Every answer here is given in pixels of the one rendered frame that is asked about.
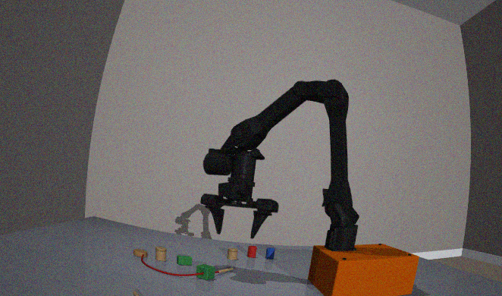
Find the blue cylinder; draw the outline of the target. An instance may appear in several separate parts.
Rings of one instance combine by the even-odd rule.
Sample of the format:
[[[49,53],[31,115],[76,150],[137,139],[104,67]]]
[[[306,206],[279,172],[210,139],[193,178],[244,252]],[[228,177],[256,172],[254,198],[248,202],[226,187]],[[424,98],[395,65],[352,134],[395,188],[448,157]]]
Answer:
[[[275,255],[275,249],[271,248],[271,247],[268,247],[266,249],[266,256],[265,256],[265,258],[272,260],[272,259],[274,259],[274,255]]]

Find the small green block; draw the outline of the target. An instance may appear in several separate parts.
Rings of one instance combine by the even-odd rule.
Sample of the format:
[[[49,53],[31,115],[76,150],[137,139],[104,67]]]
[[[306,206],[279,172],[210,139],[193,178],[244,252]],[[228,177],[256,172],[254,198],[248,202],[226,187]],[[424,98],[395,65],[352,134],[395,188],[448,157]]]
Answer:
[[[178,265],[192,265],[192,257],[189,256],[177,256],[177,264]]]

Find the red cylinder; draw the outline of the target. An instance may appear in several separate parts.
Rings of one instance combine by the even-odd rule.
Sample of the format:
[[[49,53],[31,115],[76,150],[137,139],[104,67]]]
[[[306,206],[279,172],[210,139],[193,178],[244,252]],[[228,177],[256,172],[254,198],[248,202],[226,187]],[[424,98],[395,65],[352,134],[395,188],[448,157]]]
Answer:
[[[248,246],[247,257],[256,257],[256,246]]]

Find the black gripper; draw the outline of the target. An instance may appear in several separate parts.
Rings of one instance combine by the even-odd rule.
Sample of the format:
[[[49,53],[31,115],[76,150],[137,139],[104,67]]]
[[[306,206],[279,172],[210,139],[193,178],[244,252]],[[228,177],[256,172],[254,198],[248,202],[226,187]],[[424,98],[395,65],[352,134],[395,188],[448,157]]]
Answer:
[[[234,206],[234,207],[251,208],[258,210],[258,211],[253,210],[254,220],[251,230],[251,238],[254,238],[256,236],[256,233],[259,230],[262,223],[267,219],[268,216],[272,216],[271,213],[278,212],[279,205],[278,202],[275,200],[258,198],[256,202],[253,201],[252,192],[253,192],[253,187],[255,187],[255,182],[253,182],[254,181],[253,176],[239,175],[233,173],[227,179],[228,181],[239,182],[242,181],[243,178],[247,178],[250,183],[250,193],[248,200],[243,199],[243,197],[238,197],[238,199],[230,199],[226,197],[227,199],[224,199],[223,197],[219,197],[213,194],[203,194],[203,196],[201,197],[200,204],[206,205],[205,207],[209,208],[209,210],[212,213],[217,234],[221,234],[222,230],[222,222],[225,211],[224,209],[221,209],[222,206]],[[246,204],[241,202],[246,202]]]

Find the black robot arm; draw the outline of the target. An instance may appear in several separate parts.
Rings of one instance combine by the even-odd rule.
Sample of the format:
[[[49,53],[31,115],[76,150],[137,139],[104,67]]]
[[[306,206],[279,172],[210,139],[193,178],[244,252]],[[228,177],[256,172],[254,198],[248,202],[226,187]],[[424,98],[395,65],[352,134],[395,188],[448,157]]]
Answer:
[[[346,118],[349,96],[338,80],[297,81],[286,93],[258,115],[235,125],[220,150],[209,149],[203,160],[207,175],[255,175],[256,160],[265,157],[256,149],[268,132],[305,101],[325,104],[329,117],[331,143],[331,183],[322,190],[326,214],[331,218],[325,248],[331,251],[354,251],[359,214],[353,208],[347,170]],[[236,146],[236,147],[235,147]],[[252,150],[252,151],[248,151]],[[218,184],[218,196],[248,200],[250,183],[229,181]]]

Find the green cube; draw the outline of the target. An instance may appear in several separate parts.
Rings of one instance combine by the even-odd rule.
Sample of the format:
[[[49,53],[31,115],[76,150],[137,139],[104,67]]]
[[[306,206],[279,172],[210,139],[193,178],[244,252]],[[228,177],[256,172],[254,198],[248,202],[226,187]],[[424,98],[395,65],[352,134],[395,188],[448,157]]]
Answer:
[[[205,264],[197,265],[196,266],[196,273],[204,273],[202,275],[197,275],[196,277],[199,279],[205,279],[205,280],[210,280],[214,279],[215,277],[215,267],[214,266],[209,266]]]

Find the round wooden button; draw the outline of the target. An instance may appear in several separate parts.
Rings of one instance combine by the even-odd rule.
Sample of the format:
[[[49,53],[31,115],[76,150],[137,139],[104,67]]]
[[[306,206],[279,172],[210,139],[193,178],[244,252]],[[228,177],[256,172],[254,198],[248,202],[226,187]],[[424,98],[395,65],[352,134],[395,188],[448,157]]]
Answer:
[[[148,256],[147,252],[144,251],[144,250],[141,250],[141,249],[139,249],[139,250],[137,250],[137,249],[133,250],[133,254],[134,254],[134,256],[137,256],[137,257],[141,257],[143,254],[144,254],[144,257]]]

